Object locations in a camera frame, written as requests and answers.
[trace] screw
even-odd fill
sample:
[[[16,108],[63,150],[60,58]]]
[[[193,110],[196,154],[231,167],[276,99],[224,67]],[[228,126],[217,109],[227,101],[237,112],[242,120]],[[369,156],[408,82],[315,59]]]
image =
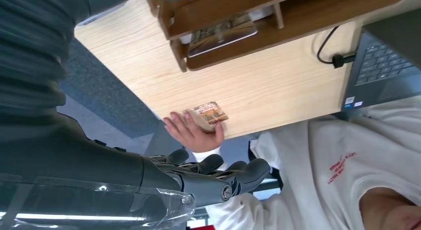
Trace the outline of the screw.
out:
[[[189,204],[191,202],[192,198],[193,197],[190,194],[188,194],[186,196],[183,196],[181,198],[181,203],[183,203],[183,204]]]
[[[225,185],[222,188],[222,194],[221,194],[221,196],[222,196],[222,199],[224,201],[227,201],[229,198],[231,198],[231,196],[232,196],[232,189],[231,189],[231,186],[230,185]]]

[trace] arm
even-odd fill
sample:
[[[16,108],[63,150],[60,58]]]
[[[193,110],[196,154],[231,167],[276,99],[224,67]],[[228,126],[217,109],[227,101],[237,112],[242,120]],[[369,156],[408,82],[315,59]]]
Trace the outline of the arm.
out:
[[[220,154],[219,146],[224,137],[221,124],[216,125],[214,134],[205,134],[194,123],[189,113],[184,114],[186,123],[177,113],[171,113],[171,117],[172,119],[164,118],[166,129],[172,137],[193,151],[198,162],[211,154]],[[227,172],[245,164],[237,162],[230,166]],[[225,169],[226,165],[219,168],[219,170]],[[260,201],[252,194],[246,193],[225,203],[207,206],[206,211],[213,219],[217,230],[277,230],[281,227],[278,223],[279,216],[282,216],[283,229],[290,229],[292,226],[289,209],[279,194]]]

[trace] charging cable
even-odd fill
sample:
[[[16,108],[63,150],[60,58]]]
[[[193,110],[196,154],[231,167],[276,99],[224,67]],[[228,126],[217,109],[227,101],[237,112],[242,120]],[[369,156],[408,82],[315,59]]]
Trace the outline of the charging cable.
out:
[[[320,46],[319,51],[317,52],[317,59],[327,65],[333,65],[336,69],[344,66],[344,64],[352,63],[355,61],[355,55],[350,56],[343,56],[343,55],[333,55],[332,61],[324,61],[320,57],[320,54],[323,51],[323,48],[325,47],[326,43],[328,43],[329,39],[332,37],[332,35],[335,33],[335,31],[339,28],[339,26],[336,26],[332,29],[332,31],[329,33],[329,35],[326,37],[325,41],[323,41],[322,45]]]

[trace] keyboard key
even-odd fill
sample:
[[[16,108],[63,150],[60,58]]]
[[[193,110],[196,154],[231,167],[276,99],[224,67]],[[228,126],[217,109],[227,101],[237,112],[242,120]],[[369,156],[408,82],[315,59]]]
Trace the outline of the keyboard key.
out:
[[[371,66],[371,65],[373,65],[375,63],[376,63],[376,59],[367,60],[367,61],[362,62],[362,66],[363,67],[367,67],[367,66]]]
[[[361,69],[360,73],[366,73],[366,72],[374,71],[374,70],[376,70],[376,68],[377,68],[377,65],[364,67],[364,68]]]
[[[411,63],[409,63],[409,62],[406,62],[406,63],[404,63],[404,64],[403,64],[403,66],[404,66],[404,68],[408,68],[408,67],[411,67],[411,66],[412,66],[412,64],[411,64]]]
[[[364,74],[358,75],[358,78],[357,79],[362,79],[362,78],[366,78],[366,77],[368,77],[368,74],[367,73],[364,73]]]
[[[379,47],[378,46],[374,46],[374,47],[368,48],[367,49],[367,53],[372,53],[372,52],[375,52],[375,51],[378,51],[378,50],[379,50]]]
[[[382,63],[382,62],[385,62],[385,61],[387,61],[387,56],[382,56],[382,57],[377,59],[377,63]]]
[[[397,58],[399,58],[399,55],[398,54],[391,54],[391,55],[389,55],[389,60],[394,60],[394,59],[397,59]]]
[[[400,64],[401,62],[399,61],[399,59],[396,59],[396,60],[392,60],[390,63],[389,63],[389,66],[394,66],[394,65],[397,65],[397,64]]]
[[[392,72],[389,73],[389,77],[396,76],[396,75],[398,75],[398,73],[399,73],[399,70],[392,71]]]
[[[373,81],[376,81],[377,80],[377,78],[378,78],[379,76],[371,76],[371,77],[369,77],[368,78],[368,81],[367,82],[373,82]]]
[[[358,79],[358,80],[356,81],[356,84],[355,84],[355,85],[364,84],[364,83],[366,83],[366,82],[367,82],[367,78]]]
[[[374,53],[374,56],[375,57],[381,57],[381,56],[383,56],[384,54],[385,54],[385,52],[386,52],[386,50],[379,50],[379,51],[376,51],[376,53]]]
[[[401,64],[394,65],[394,66],[392,67],[392,71],[394,71],[394,70],[400,70],[401,68],[403,68],[403,66],[402,66]]]
[[[386,67],[389,67],[389,62],[384,62],[384,63],[379,64],[379,69],[386,68]]]
[[[371,60],[372,58],[374,58],[374,54],[373,53],[368,53],[364,56],[364,60]]]
[[[367,72],[365,74],[367,74],[367,77],[370,77],[370,76],[379,75],[379,73],[380,73],[380,70],[376,70],[376,71]]]
[[[387,49],[387,50],[386,50],[386,55],[390,55],[390,54],[393,54],[393,50],[391,50],[391,49]]]
[[[382,69],[380,70],[380,72],[381,72],[382,74],[384,74],[384,73],[388,73],[388,72],[390,72],[390,71],[392,71],[392,67],[386,67],[386,68],[382,68]]]
[[[399,72],[399,75],[407,75],[407,74],[413,74],[413,73],[420,73],[420,70],[414,66],[404,68]]]
[[[388,76],[389,74],[381,74],[380,76],[379,76],[379,79],[384,79],[384,78],[387,78],[387,76]]]

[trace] desk surface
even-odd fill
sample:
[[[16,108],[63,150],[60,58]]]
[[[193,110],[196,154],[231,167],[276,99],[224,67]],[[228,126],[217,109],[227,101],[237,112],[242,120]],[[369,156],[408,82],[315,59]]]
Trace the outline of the desk surface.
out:
[[[364,22],[421,5],[414,1],[342,25],[324,58],[350,53]],[[216,101],[229,116],[225,135],[233,138],[340,110],[351,66],[335,70],[317,61],[315,53],[328,32],[187,73],[180,71],[146,0],[128,1],[78,27],[75,36],[160,117]]]

